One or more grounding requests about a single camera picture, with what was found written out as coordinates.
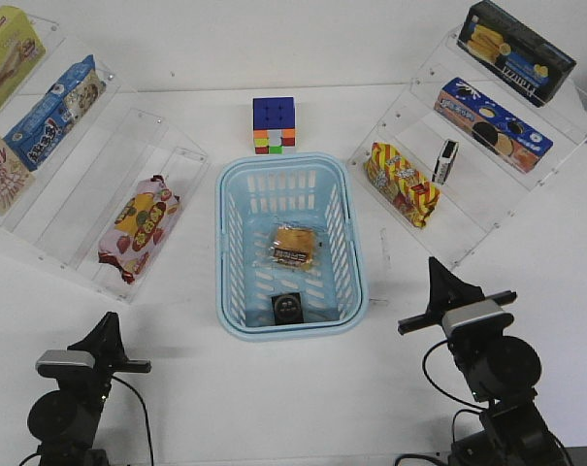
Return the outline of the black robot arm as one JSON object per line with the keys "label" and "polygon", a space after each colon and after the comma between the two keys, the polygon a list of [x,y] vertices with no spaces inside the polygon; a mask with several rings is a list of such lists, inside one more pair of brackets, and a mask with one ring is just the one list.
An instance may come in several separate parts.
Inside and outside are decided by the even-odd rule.
{"label": "black robot arm", "polygon": [[119,317],[107,312],[80,341],[67,349],[48,349],[36,361],[37,373],[55,379],[58,388],[39,398],[27,426],[40,441],[42,465],[107,465],[104,449],[93,446],[114,374],[147,374],[148,360],[128,358]]}
{"label": "black robot arm", "polygon": [[441,327],[473,400],[466,411],[478,416],[481,431],[453,440],[450,465],[570,465],[569,452],[549,430],[534,400],[542,373],[527,342],[505,333],[514,321],[505,306],[517,294],[493,295],[461,281],[436,258],[428,260],[430,297],[422,315],[402,319],[400,334]]}

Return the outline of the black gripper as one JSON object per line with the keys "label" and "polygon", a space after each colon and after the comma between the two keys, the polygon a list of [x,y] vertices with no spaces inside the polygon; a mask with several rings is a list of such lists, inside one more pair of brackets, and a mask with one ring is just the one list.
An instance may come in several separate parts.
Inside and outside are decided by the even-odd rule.
{"label": "black gripper", "polygon": [[106,312],[95,327],[68,350],[86,351],[94,357],[94,393],[108,393],[115,373],[147,374],[151,371],[149,360],[130,359],[126,356],[115,312]]}
{"label": "black gripper", "polygon": [[[447,306],[467,306],[479,301],[493,300],[503,309],[505,305],[512,304],[517,299],[515,291],[503,291],[491,296],[484,295],[482,288],[477,285],[463,282],[440,263],[435,257],[428,259],[430,293],[427,305],[427,313],[408,317],[398,322],[398,331],[401,335],[440,325],[442,317],[447,311]],[[471,336],[448,339],[452,346],[452,352],[463,359],[474,359],[477,352],[486,350],[489,344],[504,336],[504,330],[495,332],[476,331]]]}

